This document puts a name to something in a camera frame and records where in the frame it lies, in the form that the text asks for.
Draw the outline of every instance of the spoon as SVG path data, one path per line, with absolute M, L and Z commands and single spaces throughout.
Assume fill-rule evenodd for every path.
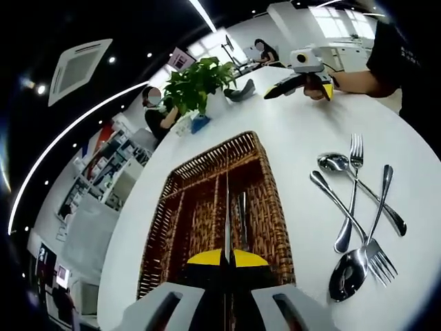
M 356 181 L 357 184 L 359 184 L 367 193 L 369 193 L 373 199 L 375 199 L 378 203 L 380 202 L 380 198 L 352 172 L 351 168 L 349 167 L 349 160 L 345 155 L 339 153 L 321 154 L 317 158 L 317 163 L 321 169 L 326 171 L 345 172 L 353 181 Z M 388 214 L 389 218 L 393 221 L 395 226 L 394 228 L 398 234 L 401 237 L 404 236 L 407 232 L 407 224 L 403 221 L 401 216 L 386 203 L 384 204 L 384 210 Z
M 360 248 L 343 254 L 329 280 L 329 296 L 335 301 L 344 301 L 352 297 L 365 282 L 369 269 L 366 254 L 367 247 L 365 245 L 367 235 L 348 209 L 346 209 L 343 202 L 329 187 L 321 173 L 313 171 L 309 178 L 349 217 L 363 241 L 363 245 Z

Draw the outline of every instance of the wicker basket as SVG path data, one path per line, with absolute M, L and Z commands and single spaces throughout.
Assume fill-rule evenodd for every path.
M 246 191 L 250 251 L 268 261 L 279 284 L 295 283 L 285 219 L 265 149 L 255 132 L 244 132 L 168 176 L 144 249 L 138 299 L 164 281 L 175 281 L 190 257 L 222 248 L 227 172 L 233 247 L 241 245 L 236 197 Z

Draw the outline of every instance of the white table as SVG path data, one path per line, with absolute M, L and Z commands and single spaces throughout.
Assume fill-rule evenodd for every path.
M 248 78 L 263 95 L 289 70 L 266 67 Z M 172 169 L 208 148 L 246 130 L 257 132 L 267 151 L 285 213 L 297 286 L 328 306 L 341 330 L 401 330 L 423 308 L 439 277 L 441 264 L 441 163 L 398 115 L 366 96 L 338 93 L 332 102 L 312 101 L 301 90 L 289 97 L 262 100 L 258 95 L 235 104 L 227 115 L 211 121 L 195 135 L 166 136 L 149 160 L 121 211 L 101 277 L 98 322 L 116 327 L 123 311 L 135 302 L 143 248 L 164 181 Z M 360 178 L 380 191 L 382 168 L 395 168 L 388 203 L 407 222 L 400 238 L 383 216 L 375 237 L 400 273 L 383 288 L 369 275 L 360 291 L 342 303 L 327 298 L 331 271 L 340 255 L 334 240 L 344 219 L 337 207 L 309 180 L 322 152 L 349 154 L 350 135 L 363 135 L 365 164 Z M 325 176 L 349 202 L 351 182 Z M 359 193 L 356 216 L 367 230 L 377 205 Z M 360 245 L 353 232 L 351 247 Z

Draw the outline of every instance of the fork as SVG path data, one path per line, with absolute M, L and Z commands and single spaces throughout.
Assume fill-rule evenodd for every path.
M 351 135 L 351 156 L 349 159 L 352 168 L 354 168 L 355 178 L 358 178 L 358 170 L 363 166 L 363 139 L 358 134 Z M 349 204 L 349 213 L 353 216 L 356 205 L 357 181 L 353 181 L 351 203 Z M 344 253 L 349 247 L 351 240 L 352 223 L 349 217 L 345 218 L 342 228 L 337 235 L 334 243 L 334 250 L 337 253 Z
M 391 268 L 393 269 L 393 271 L 395 271 L 397 275 L 398 272 L 393 266 L 392 262 L 388 259 L 387 255 L 383 252 L 378 242 L 372 238 L 372 235 L 378 225 L 378 221 L 380 220 L 381 212 L 384 207 L 384 201 L 386 200 L 387 192 L 389 191 L 389 186 L 391 185 L 392 176 L 393 168 L 388 164 L 385 165 L 383 170 L 383 183 L 380 205 L 378 206 L 377 216 L 375 218 L 375 221 L 373 222 L 369 236 L 366 238 L 366 255 L 369 260 L 369 269 L 371 269 L 371 271 L 377 276 L 377 278 L 384 286 L 386 286 L 384 279 L 388 280 L 389 283 L 391 283 L 391 279 L 389 278 L 388 273 L 392 279 L 395 278 L 394 274 L 388 268 L 388 265 L 391 266 Z
M 387 190 L 384 190 L 386 188 L 385 179 L 390 181 L 391 171 L 392 171 L 392 167 L 390 165 L 386 165 L 384 167 L 383 194 L 382 194 L 383 205 L 384 205 L 384 199 L 386 197 L 385 193 L 387 193 Z M 309 177 L 340 208 L 340 210 L 349 217 L 349 219 L 353 222 L 353 224 L 356 225 L 358 234 L 362 239 L 362 247 L 366 247 L 364 256 L 365 259 L 367 260 L 368 268 L 370 269 L 372 274 L 386 287 L 387 285 L 386 282 L 383 280 L 383 278 L 385 278 L 388 282 L 391 282 L 389 276 L 391 278 L 395 278 L 395 276 L 391 272 L 391 269 L 395 272 L 396 275 L 398 275 L 398 272 L 393 266 L 391 260 L 386 255 L 386 253 L 384 253 L 383 249 L 380 247 L 378 242 L 374 238 L 372 238 L 373 232 L 375 231 L 376 226 L 378 224 L 378 220 L 380 218 L 378 215 L 381 214 L 382 206 L 381 208 L 378 208 L 379 212 L 377 213 L 376 220 L 372 225 L 369 236 L 367 236 L 366 232 L 362 229 L 361 225 L 354 219 L 354 217 L 350 214 L 348 209 L 346 209 L 343 202 L 337 197 L 337 195 L 331 189 L 331 187 L 323 178 L 321 173 L 319 173 L 318 171 L 313 171 L 309 175 Z

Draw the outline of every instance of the window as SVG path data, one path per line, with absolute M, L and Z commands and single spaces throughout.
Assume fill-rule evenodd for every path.
M 231 59 L 229 58 L 228 54 L 221 48 L 221 45 L 226 43 L 226 35 L 227 31 L 225 29 L 211 33 L 191 45 L 188 48 L 189 53 L 197 60 L 202 59 L 203 57 L 217 57 L 221 63 L 230 62 Z M 228 53 L 232 57 L 236 58 L 239 62 L 245 62 L 247 60 L 247 56 L 243 50 L 230 35 L 228 35 L 228 37 L 234 47 L 234 51 L 227 48 Z
M 372 27 L 369 25 L 366 16 L 360 12 L 354 12 L 348 9 L 346 9 L 346 13 L 351 19 L 352 25 L 356 29 L 359 37 L 375 39 L 375 34 L 373 33 Z
M 349 37 L 346 26 L 340 19 L 340 14 L 335 8 L 309 7 L 311 13 L 316 18 L 316 21 L 326 38 L 343 38 Z

